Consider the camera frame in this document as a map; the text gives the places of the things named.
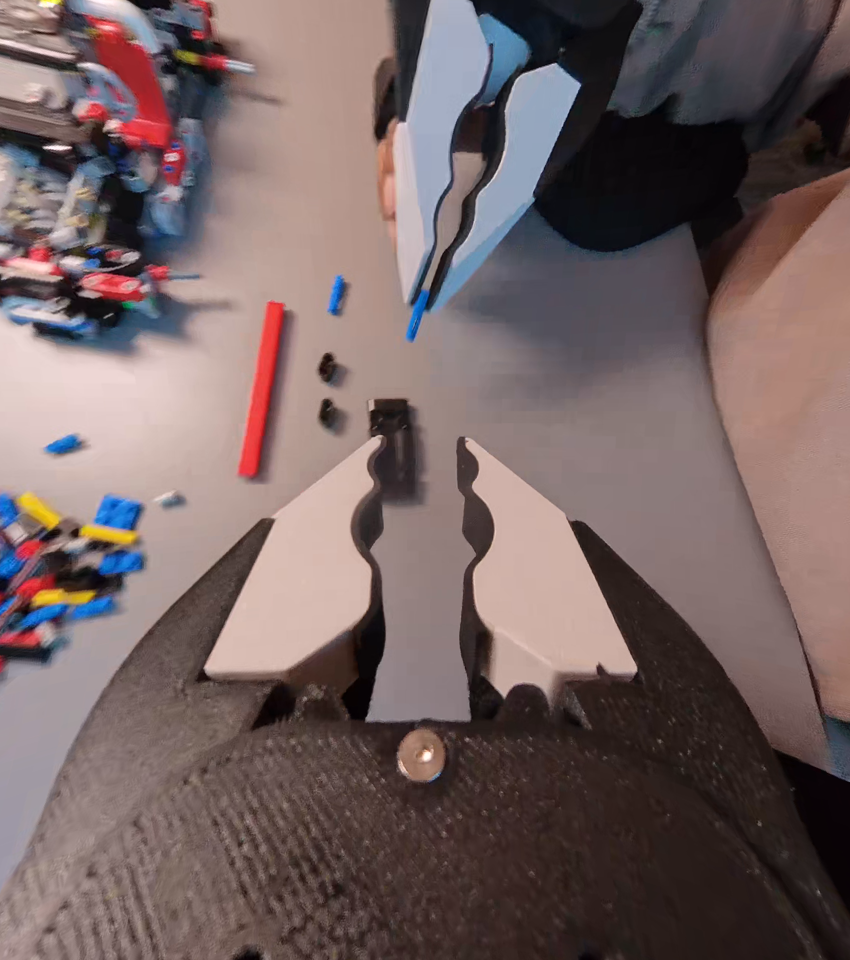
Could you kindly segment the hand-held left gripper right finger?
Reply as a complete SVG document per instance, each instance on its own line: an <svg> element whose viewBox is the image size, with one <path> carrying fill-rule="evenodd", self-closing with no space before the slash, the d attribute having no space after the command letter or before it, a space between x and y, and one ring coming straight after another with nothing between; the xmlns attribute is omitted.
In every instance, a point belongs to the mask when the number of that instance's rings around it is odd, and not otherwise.
<svg viewBox="0 0 850 960"><path fill-rule="evenodd" d="M631 682L638 667L573 524L474 439L456 443L464 576L459 645L472 700L538 688L551 707L566 684Z"/></svg>

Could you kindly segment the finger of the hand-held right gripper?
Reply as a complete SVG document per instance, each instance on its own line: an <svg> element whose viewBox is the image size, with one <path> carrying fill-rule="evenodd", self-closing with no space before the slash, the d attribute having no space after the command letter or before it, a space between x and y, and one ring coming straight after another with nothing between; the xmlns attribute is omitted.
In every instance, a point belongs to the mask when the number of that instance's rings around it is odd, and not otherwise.
<svg viewBox="0 0 850 960"><path fill-rule="evenodd" d="M455 131L484 89L490 52L472 2L392 6L396 257L403 298L412 305L436 250L438 211L453 181Z"/></svg>
<svg viewBox="0 0 850 960"><path fill-rule="evenodd" d="M427 16L427 262L453 184L453 142L468 113L491 107L493 147L462 202L458 232L428 287L444 306L534 199L581 81L560 61L568 38L546 15Z"/></svg>

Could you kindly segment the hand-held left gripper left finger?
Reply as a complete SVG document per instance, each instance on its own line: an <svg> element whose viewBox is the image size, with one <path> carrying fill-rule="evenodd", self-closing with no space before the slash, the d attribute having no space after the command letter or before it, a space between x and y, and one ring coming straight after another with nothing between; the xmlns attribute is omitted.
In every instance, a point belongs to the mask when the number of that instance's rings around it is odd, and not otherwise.
<svg viewBox="0 0 850 960"><path fill-rule="evenodd" d="M334 690L367 710L383 657L383 532L376 436L271 519L263 546L209 654L219 681L280 681Z"/></svg>

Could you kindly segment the black toy panel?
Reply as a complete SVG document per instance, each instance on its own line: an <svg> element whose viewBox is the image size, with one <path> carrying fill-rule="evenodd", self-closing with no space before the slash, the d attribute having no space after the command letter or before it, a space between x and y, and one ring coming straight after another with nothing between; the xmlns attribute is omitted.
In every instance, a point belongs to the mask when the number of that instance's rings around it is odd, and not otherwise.
<svg viewBox="0 0 850 960"><path fill-rule="evenodd" d="M416 412L405 398L371 398L369 436L382 437L374 462L383 500L409 506L418 501Z"/></svg>

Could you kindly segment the long red toy beam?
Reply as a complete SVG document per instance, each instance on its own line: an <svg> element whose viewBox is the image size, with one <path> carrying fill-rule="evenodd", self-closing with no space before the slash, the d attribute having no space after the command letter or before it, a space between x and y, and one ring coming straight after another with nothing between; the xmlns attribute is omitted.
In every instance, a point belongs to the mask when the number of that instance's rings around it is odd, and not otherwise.
<svg viewBox="0 0 850 960"><path fill-rule="evenodd" d="M271 396L281 349L286 306L271 300L263 326L249 395L248 411L239 456L238 476L252 479L260 471Z"/></svg>

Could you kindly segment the pile of mixed toy bricks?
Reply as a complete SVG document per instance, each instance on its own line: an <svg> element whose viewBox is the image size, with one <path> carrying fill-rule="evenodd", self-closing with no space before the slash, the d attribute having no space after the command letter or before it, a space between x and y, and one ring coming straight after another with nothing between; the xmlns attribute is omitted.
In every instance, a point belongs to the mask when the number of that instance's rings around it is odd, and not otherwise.
<svg viewBox="0 0 850 960"><path fill-rule="evenodd" d="M126 578L145 568L142 515L141 502L107 494L81 522L0 489L0 681L15 661L51 661L74 624L119 609Z"/></svg>

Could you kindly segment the partly built toy car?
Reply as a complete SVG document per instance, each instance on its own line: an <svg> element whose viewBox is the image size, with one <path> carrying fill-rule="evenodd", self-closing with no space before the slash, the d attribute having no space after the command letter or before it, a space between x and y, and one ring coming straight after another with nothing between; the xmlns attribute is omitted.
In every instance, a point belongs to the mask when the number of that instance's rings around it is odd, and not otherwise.
<svg viewBox="0 0 850 960"><path fill-rule="evenodd" d="M206 120L254 76L213 2L0 2L0 59L40 69L0 93L0 314L46 340L159 319L210 163Z"/></svg>

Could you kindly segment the person's right forearm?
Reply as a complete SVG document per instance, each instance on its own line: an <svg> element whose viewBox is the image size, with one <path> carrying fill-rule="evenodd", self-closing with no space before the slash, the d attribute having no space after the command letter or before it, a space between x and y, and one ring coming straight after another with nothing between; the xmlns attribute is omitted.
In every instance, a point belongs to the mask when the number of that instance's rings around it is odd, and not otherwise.
<svg viewBox="0 0 850 960"><path fill-rule="evenodd" d="M850 76L850 1L644 1L611 113L733 122L763 148Z"/></svg>

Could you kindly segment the person's right hand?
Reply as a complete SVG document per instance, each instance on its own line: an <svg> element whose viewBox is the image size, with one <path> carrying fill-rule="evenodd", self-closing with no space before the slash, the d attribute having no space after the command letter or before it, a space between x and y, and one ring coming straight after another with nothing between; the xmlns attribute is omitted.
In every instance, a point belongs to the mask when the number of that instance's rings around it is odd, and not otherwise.
<svg viewBox="0 0 850 960"><path fill-rule="evenodd" d="M391 235L395 233L396 222L395 165L393 155L393 141L396 126L397 119L394 118L388 123L384 136L376 147L376 188L379 211Z"/></svg>

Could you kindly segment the person's beige clothing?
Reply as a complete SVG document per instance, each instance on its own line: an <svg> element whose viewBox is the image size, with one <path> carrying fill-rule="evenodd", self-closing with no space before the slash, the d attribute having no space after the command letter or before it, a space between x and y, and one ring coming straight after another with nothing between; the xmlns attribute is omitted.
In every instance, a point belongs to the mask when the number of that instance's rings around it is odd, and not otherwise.
<svg viewBox="0 0 850 960"><path fill-rule="evenodd" d="M842 165L749 211L711 254L708 352L736 466L786 594L833 771L850 779L850 2L788 118Z"/></svg>

